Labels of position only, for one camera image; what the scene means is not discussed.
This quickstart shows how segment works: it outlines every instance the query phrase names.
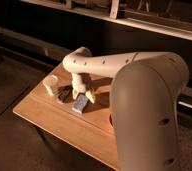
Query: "dark floor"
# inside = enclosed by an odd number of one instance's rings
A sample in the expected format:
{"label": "dark floor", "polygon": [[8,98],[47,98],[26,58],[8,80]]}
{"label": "dark floor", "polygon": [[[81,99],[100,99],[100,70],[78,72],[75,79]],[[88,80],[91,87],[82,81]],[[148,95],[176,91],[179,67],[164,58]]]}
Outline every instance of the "dark floor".
{"label": "dark floor", "polygon": [[[0,171],[111,170],[13,114],[13,107],[46,73],[5,59],[0,64]],[[179,126],[182,171],[192,171],[192,130]]]}

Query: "dark background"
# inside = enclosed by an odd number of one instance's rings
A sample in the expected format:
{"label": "dark background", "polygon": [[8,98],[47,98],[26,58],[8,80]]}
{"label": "dark background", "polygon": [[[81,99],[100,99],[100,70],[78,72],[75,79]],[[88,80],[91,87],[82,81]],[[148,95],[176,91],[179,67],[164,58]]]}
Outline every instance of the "dark background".
{"label": "dark background", "polygon": [[[192,1],[180,3],[182,6],[176,3],[177,14],[175,7],[172,8],[173,14],[191,22]],[[189,40],[19,0],[0,0],[0,26],[71,50],[86,46],[94,55],[132,51],[172,51],[185,59],[192,79],[192,41]]]}

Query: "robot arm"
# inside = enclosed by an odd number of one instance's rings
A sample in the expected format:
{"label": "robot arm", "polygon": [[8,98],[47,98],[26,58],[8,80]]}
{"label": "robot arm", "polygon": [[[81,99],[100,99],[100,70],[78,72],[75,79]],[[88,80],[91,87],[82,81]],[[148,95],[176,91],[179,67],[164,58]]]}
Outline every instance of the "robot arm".
{"label": "robot arm", "polygon": [[110,108],[121,170],[179,171],[176,100],[188,81],[182,58],[169,52],[89,56],[80,48],[63,65],[76,93],[90,89],[83,73],[114,78]]}
{"label": "robot arm", "polygon": [[114,78],[125,65],[151,58],[179,60],[176,54],[169,52],[134,52],[92,57],[89,49],[81,47],[67,55],[63,60],[63,65],[72,74],[73,98],[76,99],[79,93],[85,93],[90,101],[94,103],[95,97],[90,86],[89,74]]}

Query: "wooden table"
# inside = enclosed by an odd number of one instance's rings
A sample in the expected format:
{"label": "wooden table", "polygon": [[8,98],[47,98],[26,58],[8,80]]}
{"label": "wooden table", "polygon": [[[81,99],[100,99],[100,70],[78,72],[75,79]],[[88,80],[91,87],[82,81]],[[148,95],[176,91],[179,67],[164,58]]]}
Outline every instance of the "wooden table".
{"label": "wooden table", "polygon": [[[60,64],[51,74],[59,87],[71,84],[71,75]],[[14,113],[68,144],[118,170],[115,136],[110,124],[109,90],[111,79],[92,76],[97,101],[88,103],[82,115],[72,111],[72,97],[56,102],[40,82],[15,108]]]}

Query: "cup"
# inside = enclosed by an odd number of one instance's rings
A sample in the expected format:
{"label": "cup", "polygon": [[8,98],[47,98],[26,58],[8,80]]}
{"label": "cup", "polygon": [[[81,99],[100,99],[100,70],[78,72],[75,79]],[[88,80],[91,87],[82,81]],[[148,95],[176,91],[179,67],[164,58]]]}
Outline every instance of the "cup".
{"label": "cup", "polygon": [[56,75],[48,75],[43,80],[43,85],[45,86],[48,94],[54,96],[58,92],[58,77]]}

